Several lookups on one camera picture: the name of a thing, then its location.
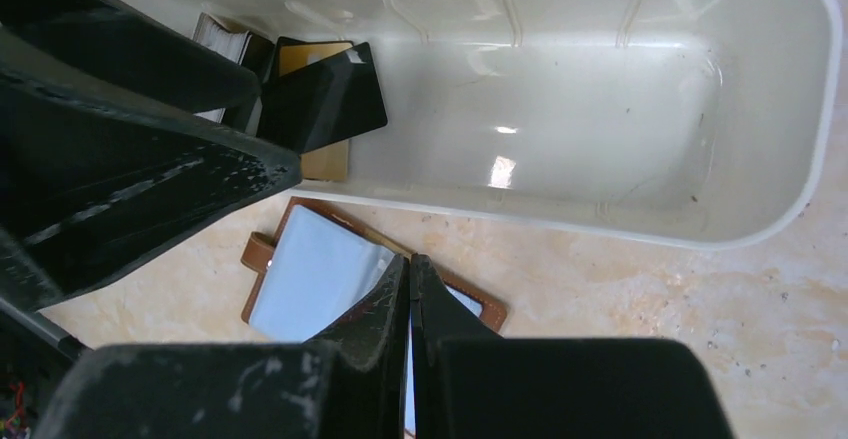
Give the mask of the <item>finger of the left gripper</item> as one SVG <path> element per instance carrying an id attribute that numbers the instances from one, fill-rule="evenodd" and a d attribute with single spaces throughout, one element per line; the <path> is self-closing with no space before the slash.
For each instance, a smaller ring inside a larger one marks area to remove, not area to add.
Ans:
<path id="1" fill-rule="evenodd" d="M 1 26 L 70 67 L 187 112 L 260 92 L 253 72 L 121 0 L 1 0 Z"/>
<path id="2" fill-rule="evenodd" d="M 289 150 L 1 35 L 1 296 L 18 309 L 110 285 L 301 179 Z"/>

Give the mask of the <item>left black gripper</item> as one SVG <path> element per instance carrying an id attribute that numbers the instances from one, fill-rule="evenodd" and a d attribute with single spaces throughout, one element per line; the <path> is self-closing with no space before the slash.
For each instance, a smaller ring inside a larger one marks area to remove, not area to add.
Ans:
<path id="1" fill-rule="evenodd" d="M 88 347 L 40 313 L 1 300 L 1 436 L 30 438 Z"/>

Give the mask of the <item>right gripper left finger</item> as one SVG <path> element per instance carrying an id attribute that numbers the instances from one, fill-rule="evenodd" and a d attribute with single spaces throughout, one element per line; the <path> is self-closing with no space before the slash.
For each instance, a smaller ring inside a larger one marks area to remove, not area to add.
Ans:
<path id="1" fill-rule="evenodd" d="M 317 438 L 404 435 L 409 316 L 409 261 L 397 254 L 365 297 L 310 339 L 322 353 Z"/>

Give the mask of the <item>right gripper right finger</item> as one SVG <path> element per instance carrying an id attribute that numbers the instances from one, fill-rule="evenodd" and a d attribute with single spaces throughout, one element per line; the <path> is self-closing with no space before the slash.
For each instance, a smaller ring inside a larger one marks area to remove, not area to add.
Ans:
<path id="1" fill-rule="evenodd" d="M 432 260 L 422 254 L 410 259 L 409 370 L 414 393 L 415 437 L 439 438 L 447 411 L 438 343 L 443 339 L 493 339 L 499 334 L 451 294 Z"/>

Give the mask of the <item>brown leather card holder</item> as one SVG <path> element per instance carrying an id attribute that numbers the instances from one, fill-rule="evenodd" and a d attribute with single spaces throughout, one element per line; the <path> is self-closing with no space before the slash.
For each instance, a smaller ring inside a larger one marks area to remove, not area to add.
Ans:
<path id="1" fill-rule="evenodd" d="M 246 243 L 241 262 L 257 279 L 242 319 L 275 341 L 303 342 L 365 297 L 395 255 L 413 252 L 327 202 L 293 197 L 274 235 Z"/>

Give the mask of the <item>grey VIP card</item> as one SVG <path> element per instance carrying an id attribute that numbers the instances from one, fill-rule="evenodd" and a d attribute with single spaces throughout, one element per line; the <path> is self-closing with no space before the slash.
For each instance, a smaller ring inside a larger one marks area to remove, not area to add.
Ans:
<path id="1" fill-rule="evenodd" d="M 367 42 L 270 81 L 261 102 L 256 137 L 298 154 L 388 124 Z"/>

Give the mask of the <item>white oblong plastic tray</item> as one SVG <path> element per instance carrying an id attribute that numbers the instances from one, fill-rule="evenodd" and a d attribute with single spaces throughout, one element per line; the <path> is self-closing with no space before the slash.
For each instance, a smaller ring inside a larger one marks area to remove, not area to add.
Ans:
<path id="1" fill-rule="evenodd" d="M 843 43 L 837 0 L 123 1 L 370 45 L 388 123 L 298 196 L 690 249 L 802 211 Z"/>

